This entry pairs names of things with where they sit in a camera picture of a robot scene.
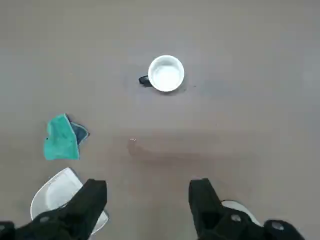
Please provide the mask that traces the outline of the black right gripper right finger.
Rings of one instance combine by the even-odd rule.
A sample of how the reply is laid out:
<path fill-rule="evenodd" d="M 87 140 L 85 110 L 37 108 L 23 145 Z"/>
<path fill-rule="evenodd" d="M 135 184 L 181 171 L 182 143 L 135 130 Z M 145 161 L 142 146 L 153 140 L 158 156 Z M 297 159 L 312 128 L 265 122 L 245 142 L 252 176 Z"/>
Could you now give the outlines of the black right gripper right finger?
<path fill-rule="evenodd" d="M 303 240 L 290 223 L 270 219 L 260 224 L 241 203 L 218 198 L 209 179 L 191 180 L 188 201 L 199 240 Z"/>

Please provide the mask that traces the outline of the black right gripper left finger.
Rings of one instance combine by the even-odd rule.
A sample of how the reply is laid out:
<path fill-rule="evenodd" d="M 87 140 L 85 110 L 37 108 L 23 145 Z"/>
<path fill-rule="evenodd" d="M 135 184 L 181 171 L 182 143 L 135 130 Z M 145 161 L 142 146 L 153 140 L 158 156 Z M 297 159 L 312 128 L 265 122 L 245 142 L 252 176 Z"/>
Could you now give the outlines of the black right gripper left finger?
<path fill-rule="evenodd" d="M 88 240 L 108 202 L 107 183 L 88 179 L 62 207 L 45 211 L 30 223 L 15 227 L 0 222 L 2 240 Z"/>

